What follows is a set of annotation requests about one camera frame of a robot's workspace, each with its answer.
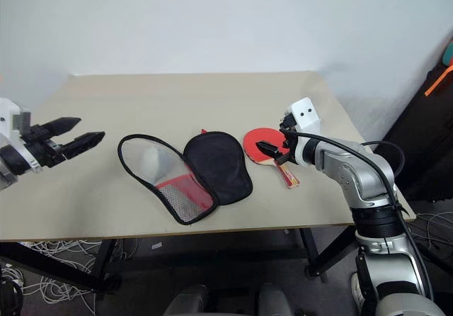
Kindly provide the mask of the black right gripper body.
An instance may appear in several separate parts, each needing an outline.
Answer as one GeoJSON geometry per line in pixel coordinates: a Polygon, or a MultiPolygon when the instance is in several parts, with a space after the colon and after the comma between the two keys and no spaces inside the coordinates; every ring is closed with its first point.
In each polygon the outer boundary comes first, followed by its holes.
{"type": "Polygon", "coordinates": [[[293,164],[299,165],[299,162],[296,158],[296,148],[298,144],[298,137],[295,135],[297,122],[294,116],[291,113],[288,113],[280,123],[279,131],[284,135],[284,141],[282,142],[282,146],[286,149],[285,153],[290,153],[292,155],[293,164]]]}

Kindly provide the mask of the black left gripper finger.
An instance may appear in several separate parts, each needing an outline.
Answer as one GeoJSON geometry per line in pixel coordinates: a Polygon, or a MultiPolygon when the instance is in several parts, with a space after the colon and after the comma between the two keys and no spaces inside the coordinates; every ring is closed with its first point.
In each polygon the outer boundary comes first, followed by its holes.
{"type": "Polygon", "coordinates": [[[72,130],[79,122],[77,117],[62,117],[39,125],[35,130],[38,137],[55,137],[72,130]]]}
{"type": "Polygon", "coordinates": [[[81,153],[94,148],[104,138],[105,132],[88,132],[62,146],[62,154],[72,159],[81,153]]]}

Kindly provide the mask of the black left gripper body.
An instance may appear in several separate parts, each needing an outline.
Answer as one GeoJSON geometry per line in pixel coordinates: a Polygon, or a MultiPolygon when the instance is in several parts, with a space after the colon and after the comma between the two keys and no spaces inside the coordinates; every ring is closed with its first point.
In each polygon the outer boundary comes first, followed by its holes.
{"type": "Polygon", "coordinates": [[[38,137],[35,130],[39,125],[32,126],[28,132],[21,135],[25,148],[36,158],[42,167],[52,168],[67,161],[62,154],[61,144],[52,141],[52,137],[38,137]]]}

